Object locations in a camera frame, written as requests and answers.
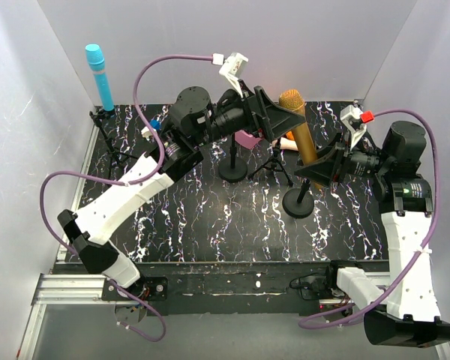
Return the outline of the gold microphone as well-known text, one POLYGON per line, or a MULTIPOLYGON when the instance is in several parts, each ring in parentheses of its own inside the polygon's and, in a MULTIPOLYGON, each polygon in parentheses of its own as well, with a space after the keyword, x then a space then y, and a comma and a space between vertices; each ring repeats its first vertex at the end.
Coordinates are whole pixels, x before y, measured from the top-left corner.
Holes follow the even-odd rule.
MULTIPOLYGON (((283 92, 279 97, 279 106, 305 117, 305 100, 296 89, 283 92)), ((291 131, 295 137, 294 141, 298 146, 298 153, 301 155, 303 164, 310 164, 315 161, 317 150, 308 123, 304 121, 291 131)))

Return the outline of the black tripod stand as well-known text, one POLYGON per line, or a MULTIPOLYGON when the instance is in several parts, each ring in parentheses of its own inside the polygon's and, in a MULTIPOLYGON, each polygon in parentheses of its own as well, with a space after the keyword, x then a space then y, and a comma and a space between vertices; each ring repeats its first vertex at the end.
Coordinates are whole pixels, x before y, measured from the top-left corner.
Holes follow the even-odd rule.
POLYGON ((115 140, 110 137, 105 131, 104 125, 111 119, 116 118, 115 110, 105 110, 101 106, 96 106, 95 111, 89 112, 89 117, 94 123, 94 126, 98 129, 99 133, 103 137, 103 141, 107 147, 107 154, 109 155, 109 169, 107 178, 111 180, 112 174, 115 169, 119 169, 121 174, 125 173, 125 165, 130 159, 138 160, 139 157, 131 152, 123 152, 119 147, 115 146, 115 140))
POLYGON ((271 173, 283 173, 286 177, 286 181, 289 187, 293 186, 293 180, 285 170, 282 160, 279 159, 281 153, 281 140, 277 139, 276 143, 272 146, 272 155, 267 161, 258 166, 251 174, 247 175, 247 179, 251 180, 261 170, 266 170, 271 173))

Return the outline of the round base shock-mount stand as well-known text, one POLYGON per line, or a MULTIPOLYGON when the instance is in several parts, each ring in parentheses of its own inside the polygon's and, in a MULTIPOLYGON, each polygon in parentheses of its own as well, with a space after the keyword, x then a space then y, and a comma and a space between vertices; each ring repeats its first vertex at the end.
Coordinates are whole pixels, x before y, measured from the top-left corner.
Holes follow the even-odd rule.
POLYGON ((248 174, 248 165, 237 156, 236 135, 232 135, 229 157, 223 159, 218 165, 219 177, 229 183, 243 180, 248 174))

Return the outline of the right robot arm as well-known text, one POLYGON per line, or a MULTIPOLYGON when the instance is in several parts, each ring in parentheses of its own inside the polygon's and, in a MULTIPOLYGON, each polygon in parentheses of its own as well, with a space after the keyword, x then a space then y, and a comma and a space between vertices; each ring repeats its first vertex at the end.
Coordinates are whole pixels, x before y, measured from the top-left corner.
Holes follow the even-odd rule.
POLYGON ((360 319, 373 345, 425 348, 447 343, 450 323, 441 318, 434 295, 428 246, 437 225, 437 190, 418 173, 431 133, 416 123, 395 121, 382 147, 363 147, 366 124, 344 124, 344 135, 301 171, 321 185, 339 182, 345 174, 372 178, 388 243, 391 283, 380 289, 357 262, 331 261, 328 287, 341 291, 356 308, 332 325, 352 325, 360 319))

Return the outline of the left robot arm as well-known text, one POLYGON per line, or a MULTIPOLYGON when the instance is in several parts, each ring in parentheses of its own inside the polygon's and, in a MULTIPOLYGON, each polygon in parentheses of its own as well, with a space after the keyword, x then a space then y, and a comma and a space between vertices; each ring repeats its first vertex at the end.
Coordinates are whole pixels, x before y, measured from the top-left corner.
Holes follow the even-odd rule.
POLYGON ((97 199, 57 219, 88 273, 104 275, 128 292, 141 292, 145 278, 110 240, 154 195, 174 185, 203 160, 201 147, 244 130, 269 142, 305 123, 305 113, 277 105, 260 86, 230 88, 217 104, 199 86, 182 90, 136 163, 97 199))

